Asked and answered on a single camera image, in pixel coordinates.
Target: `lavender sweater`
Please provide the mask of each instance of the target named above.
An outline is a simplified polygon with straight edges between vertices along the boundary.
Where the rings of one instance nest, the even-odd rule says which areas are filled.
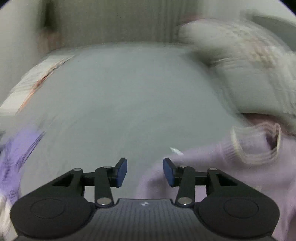
[[[273,237],[287,240],[296,208],[296,140],[283,136],[278,124],[233,128],[215,145],[191,149],[169,158],[176,165],[191,166],[201,172],[216,167],[272,198],[280,209]],[[142,177],[135,198],[175,200],[177,192],[177,187],[168,185],[163,163],[159,161]],[[195,201],[205,197],[205,188],[196,187]]]

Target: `white wall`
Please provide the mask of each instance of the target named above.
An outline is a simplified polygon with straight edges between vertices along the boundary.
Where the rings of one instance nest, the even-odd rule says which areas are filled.
[[[203,15],[209,18],[236,19],[242,10],[249,9],[296,22],[296,16],[280,0],[203,0],[203,2]]]
[[[10,0],[0,9],[0,104],[40,59],[38,7],[39,0]]]

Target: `gray tabletop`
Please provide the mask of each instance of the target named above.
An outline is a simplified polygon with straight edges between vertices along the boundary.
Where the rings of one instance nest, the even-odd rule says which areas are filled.
[[[91,172],[126,157],[127,176],[113,194],[132,198],[139,178],[170,147],[207,145],[243,124],[186,47],[101,45],[75,53],[22,112],[0,120],[7,136],[28,123],[46,131],[25,164],[23,195],[72,168]],[[93,201],[93,188],[85,197]]]

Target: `ribbed gray gripper base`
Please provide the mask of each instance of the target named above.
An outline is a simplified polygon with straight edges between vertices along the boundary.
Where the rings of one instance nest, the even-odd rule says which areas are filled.
[[[35,240],[19,237],[17,241]],[[120,199],[112,208],[98,209],[78,232],[55,241],[237,241],[207,230],[193,210],[171,200]],[[271,237],[258,241],[272,241]]]

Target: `gray table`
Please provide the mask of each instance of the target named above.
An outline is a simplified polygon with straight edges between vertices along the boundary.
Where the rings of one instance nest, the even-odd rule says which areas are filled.
[[[243,122],[220,104],[206,69],[182,46],[120,44],[77,50],[16,117],[0,119],[7,136],[28,123],[46,135],[28,158],[27,194],[76,167],[85,172],[128,160],[114,198],[131,198],[156,161],[220,140]],[[93,201],[93,188],[85,197]]]

